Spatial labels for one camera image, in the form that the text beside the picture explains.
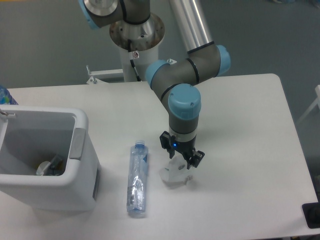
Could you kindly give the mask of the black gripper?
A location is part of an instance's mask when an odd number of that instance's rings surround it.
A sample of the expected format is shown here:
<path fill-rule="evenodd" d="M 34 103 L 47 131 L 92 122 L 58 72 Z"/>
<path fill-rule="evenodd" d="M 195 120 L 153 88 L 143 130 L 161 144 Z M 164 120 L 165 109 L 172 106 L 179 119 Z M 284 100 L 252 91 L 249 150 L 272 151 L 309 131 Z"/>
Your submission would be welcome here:
<path fill-rule="evenodd" d="M 172 159 L 175 152 L 180 153 L 187 162 L 187 169 L 191 167 L 197 168 L 205 153 L 200 150 L 195 150 L 196 137 L 188 141 L 179 141 L 175 135 L 170 135 L 164 131 L 160 137 L 161 147 L 169 153 L 169 158 Z"/>

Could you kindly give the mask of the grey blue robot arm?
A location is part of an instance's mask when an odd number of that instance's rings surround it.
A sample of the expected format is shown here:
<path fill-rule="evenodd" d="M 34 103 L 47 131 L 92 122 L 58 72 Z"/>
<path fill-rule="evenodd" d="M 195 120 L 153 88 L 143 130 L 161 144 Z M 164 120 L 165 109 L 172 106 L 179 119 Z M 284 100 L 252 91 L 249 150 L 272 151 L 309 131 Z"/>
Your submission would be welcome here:
<path fill-rule="evenodd" d="M 188 57 L 169 63 L 158 59 L 164 38 L 163 21 L 151 12 L 148 0 L 81 0 L 79 6 L 92 29 L 109 26 L 120 48 L 125 81 L 146 81 L 168 113 L 169 130 L 160 135 L 161 147 L 171 157 L 180 153 L 188 167 L 204 157 L 195 142 L 201 95 L 197 85 L 227 72 L 231 57 L 213 41 L 198 0 L 172 0 L 170 7 Z"/>

